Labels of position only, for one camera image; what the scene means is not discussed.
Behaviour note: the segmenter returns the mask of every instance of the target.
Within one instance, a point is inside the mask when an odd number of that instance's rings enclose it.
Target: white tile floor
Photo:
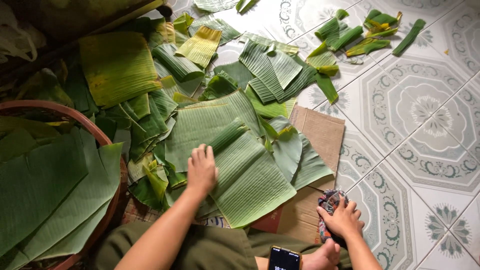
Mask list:
[[[175,15],[203,15],[192,0],[169,2]],[[305,59],[339,8],[350,26],[371,9],[402,11],[393,48],[415,20],[427,24],[400,58],[385,48],[351,65],[337,53],[334,105],[315,84],[299,94],[299,105],[346,120],[337,188],[358,202],[385,270],[480,270],[480,12],[462,0],[260,0],[243,16],[214,16],[299,46]],[[214,65],[236,61],[242,45],[219,47]]]

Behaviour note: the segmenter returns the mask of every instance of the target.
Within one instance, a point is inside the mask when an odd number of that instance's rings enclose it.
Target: right hand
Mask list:
[[[357,203],[352,200],[345,207],[345,198],[340,196],[340,202],[332,216],[320,206],[317,207],[317,212],[331,232],[345,239],[352,234],[361,235],[362,228],[365,226],[365,222],[359,221],[360,210],[355,210],[355,207]]]
[[[194,148],[188,158],[187,189],[205,198],[215,187],[217,177],[218,168],[215,167],[212,147],[207,147],[206,153],[205,144]]]

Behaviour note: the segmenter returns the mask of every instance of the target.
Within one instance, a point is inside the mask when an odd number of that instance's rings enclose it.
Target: person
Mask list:
[[[272,245],[302,253],[302,270],[381,270],[361,230],[360,210],[350,201],[330,216],[317,208],[327,227],[345,239],[348,251],[328,239],[309,244],[285,235],[251,229],[194,225],[195,214],[216,185],[218,169],[213,150],[205,144],[188,159],[187,187],[175,204],[155,223],[120,226],[100,245],[93,259],[96,270],[266,270]]]

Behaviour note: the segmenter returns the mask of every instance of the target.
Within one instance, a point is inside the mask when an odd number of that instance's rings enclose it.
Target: stack of banana leaves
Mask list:
[[[217,47],[239,36],[211,15],[139,18],[81,38],[78,54],[10,93],[73,107],[123,142],[130,193],[158,211],[185,189],[191,150],[211,145],[218,185],[197,217],[223,215],[240,228],[333,172],[288,121],[317,69],[298,47],[245,33],[238,61],[211,70]]]
[[[0,116],[0,269],[80,252],[119,187],[121,148],[73,123]]]

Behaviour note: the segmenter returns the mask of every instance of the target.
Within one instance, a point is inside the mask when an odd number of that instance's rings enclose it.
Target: olive green pants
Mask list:
[[[113,270],[150,225],[151,223],[134,222],[112,231],[94,257],[94,269]],[[250,229],[247,235],[242,229],[192,225],[171,269],[257,270],[255,257],[267,258],[272,245],[310,254],[322,244],[309,244],[289,236],[255,229]],[[342,248],[338,268],[350,267],[348,252]]]

